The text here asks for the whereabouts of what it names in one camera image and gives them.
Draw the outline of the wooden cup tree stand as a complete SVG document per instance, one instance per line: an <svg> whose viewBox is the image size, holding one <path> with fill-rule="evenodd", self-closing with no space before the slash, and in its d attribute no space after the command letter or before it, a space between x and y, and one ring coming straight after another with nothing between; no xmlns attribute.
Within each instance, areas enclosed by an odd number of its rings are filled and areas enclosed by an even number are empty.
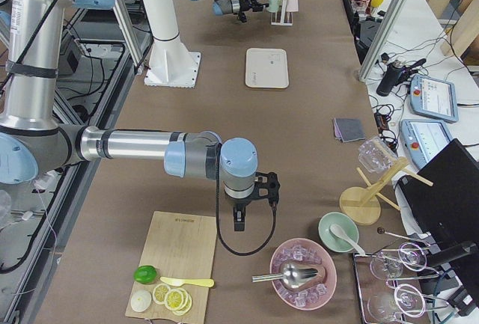
<svg viewBox="0 0 479 324"><path fill-rule="evenodd" d="M353 186L341 193L339 199L341 212L349 216L356 224L371 225L377 222L381 215L379 198L397 211L400 211L400 207L395 202L380 193L399 171L407 173L427 186L433 186L432 181L407 169L406 166L408 164L409 161L405 157L399 157L393 161L389 169L387 169L375 183L371 183L362 169L357 168L356 170L366 186Z"/></svg>

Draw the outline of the folded grey cloth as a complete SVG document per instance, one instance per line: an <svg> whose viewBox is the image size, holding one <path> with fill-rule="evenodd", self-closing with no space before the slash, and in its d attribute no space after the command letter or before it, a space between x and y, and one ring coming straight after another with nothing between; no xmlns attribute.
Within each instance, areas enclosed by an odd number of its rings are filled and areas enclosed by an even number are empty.
<svg viewBox="0 0 479 324"><path fill-rule="evenodd" d="M366 139L362 123L357 118L337 118L333 120L335 138L343 143Z"/></svg>

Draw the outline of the cream rabbit tray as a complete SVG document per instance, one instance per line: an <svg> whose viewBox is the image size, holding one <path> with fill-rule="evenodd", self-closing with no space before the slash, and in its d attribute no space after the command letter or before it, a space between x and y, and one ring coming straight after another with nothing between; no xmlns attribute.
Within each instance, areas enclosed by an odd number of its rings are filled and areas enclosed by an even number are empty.
<svg viewBox="0 0 479 324"><path fill-rule="evenodd" d="M245 84L249 88L287 88L289 75L286 51L284 49L247 49Z"/></svg>

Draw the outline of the clear glass jar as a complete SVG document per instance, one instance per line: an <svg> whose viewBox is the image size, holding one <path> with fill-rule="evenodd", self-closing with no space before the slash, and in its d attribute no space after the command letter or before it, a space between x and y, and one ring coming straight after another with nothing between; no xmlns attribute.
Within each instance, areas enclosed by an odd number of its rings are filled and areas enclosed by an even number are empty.
<svg viewBox="0 0 479 324"><path fill-rule="evenodd" d="M359 161L370 172L381 174L397 160L397 155L379 137L366 140L359 147Z"/></svg>

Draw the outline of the metal scoop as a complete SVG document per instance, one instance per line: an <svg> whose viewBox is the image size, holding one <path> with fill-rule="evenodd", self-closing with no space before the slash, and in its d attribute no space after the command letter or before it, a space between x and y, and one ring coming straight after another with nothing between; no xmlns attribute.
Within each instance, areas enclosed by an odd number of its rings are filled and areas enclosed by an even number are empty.
<svg viewBox="0 0 479 324"><path fill-rule="evenodd" d="M325 279L326 269L323 265L287 260L280 265L277 273L253 275L251 282L280 281L285 289L299 292L323 283Z"/></svg>

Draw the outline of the white ceramic spoon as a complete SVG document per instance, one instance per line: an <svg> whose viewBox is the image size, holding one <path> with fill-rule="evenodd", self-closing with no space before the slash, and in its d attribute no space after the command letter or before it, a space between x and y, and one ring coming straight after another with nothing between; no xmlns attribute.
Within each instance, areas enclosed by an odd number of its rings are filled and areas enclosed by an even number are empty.
<svg viewBox="0 0 479 324"><path fill-rule="evenodd" d="M349 237L339 224L331 224L329 227L329 231L337 238L342 239L343 241L349 243L357 251L359 255L366 256L365 250L357 242L355 242L351 237Z"/></svg>

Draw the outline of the pink bowl with ice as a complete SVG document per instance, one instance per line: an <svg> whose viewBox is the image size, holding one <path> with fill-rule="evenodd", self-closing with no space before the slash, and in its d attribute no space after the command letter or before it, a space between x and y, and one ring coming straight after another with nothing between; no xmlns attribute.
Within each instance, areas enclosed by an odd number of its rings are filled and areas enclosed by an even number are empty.
<svg viewBox="0 0 479 324"><path fill-rule="evenodd" d="M325 306L337 286L337 272L330 254L320 244L304 238L281 243L270 260L270 272L286 275L272 282L289 306L313 311Z"/></svg>

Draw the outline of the yellow lemon on stand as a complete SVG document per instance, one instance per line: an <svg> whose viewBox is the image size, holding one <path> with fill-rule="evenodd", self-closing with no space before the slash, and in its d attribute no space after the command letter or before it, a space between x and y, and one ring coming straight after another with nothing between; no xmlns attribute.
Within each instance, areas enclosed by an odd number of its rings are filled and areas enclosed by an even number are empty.
<svg viewBox="0 0 479 324"><path fill-rule="evenodd" d="M372 8L378 8L383 2L384 2L384 0L371 0L370 1L370 6Z"/></svg>

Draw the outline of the teach pendant tablet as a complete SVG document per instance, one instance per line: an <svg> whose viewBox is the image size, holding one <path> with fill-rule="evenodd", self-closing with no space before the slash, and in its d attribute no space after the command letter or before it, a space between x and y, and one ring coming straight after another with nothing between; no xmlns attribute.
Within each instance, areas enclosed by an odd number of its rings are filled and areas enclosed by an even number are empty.
<svg viewBox="0 0 479 324"><path fill-rule="evenodd" d="M453 140L443 120L402 120L400 135L418 169L422 169Z"/></svg>
<svg viewBox="0 0 479 324"><path fill-rule="evenodd" d="M413 113L456 123L459 120L455 86L452 82L415 74L411 80L410 107Z"/></svg>

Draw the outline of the lemon slices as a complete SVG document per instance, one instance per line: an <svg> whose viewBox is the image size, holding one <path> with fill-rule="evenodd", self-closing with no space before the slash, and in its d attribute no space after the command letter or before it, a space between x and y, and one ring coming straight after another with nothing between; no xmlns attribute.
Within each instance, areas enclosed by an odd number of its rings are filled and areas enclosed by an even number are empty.
<svg viewBox="0 0 479 324"><path fill-rule="evenodd" d="M163 305L177 316L187 314L192 308L192 297L183 288L157 284L153 288L152 297L156 304Z"/></svg>

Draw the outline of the black water bottle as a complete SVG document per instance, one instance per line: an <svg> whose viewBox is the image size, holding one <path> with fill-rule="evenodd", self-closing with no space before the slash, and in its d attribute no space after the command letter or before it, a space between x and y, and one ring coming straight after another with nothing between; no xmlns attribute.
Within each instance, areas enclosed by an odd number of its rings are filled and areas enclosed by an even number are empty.
<svg viewBox="0 0 479 324"><path fill-rule="evenodd" d="M385 75L379 83L376 93L381 97L388 96L393 87L398 83L403 74L404 65L399 61L394 61L387 66Z"/></svg>

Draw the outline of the green plastic cup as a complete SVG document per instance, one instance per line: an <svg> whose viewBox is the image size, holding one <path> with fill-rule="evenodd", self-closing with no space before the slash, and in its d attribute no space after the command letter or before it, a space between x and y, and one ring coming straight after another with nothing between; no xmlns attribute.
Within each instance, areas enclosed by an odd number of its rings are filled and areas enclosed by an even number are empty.
<svg viewBox="0 0 479 324"><path fill-rule="evenodd" d="M269 7L267 10L270 13L277 13L280 7L280 0L269 0Z"/></svg>

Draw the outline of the lemon end half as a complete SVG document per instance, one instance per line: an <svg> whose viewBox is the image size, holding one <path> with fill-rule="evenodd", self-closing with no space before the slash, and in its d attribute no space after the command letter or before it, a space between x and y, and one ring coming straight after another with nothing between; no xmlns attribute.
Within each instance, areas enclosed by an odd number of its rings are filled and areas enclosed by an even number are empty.
<svg viewBox="0 0 479 324"><path fill-rule="evenodd" d="M135 291L130 299L130 306L136 313L145 312L151 305L152 297L147 290Z"/></svg>

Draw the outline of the black laptop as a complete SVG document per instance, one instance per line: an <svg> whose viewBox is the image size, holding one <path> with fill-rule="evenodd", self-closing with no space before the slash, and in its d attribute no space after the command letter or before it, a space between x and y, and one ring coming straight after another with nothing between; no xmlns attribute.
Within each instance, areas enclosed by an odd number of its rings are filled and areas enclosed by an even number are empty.
<svg viewBox="0 0 479 324"><path fill-rule="evenodd" d="M406 175L399 187L421 231L446 246L478 244L478 161L455 138L418 174L433 185Z"/></svg>

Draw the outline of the wooden cutting board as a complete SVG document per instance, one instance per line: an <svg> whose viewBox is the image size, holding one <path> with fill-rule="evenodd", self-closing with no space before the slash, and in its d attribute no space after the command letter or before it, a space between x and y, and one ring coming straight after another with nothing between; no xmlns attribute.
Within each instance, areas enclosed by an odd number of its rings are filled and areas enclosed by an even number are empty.
<svg viewBox="0 0 479 324"><path fill-rule="evenodd" d="M210 278L215 247L214 217L156 211L139 264L154 266L160 276L169 278ZM149 320L203 323L209 290L192 285L185 288L192 297L192 308L181 317L155 302L142 313L136 313L131 305L127 305L125 315Z"/></svg>

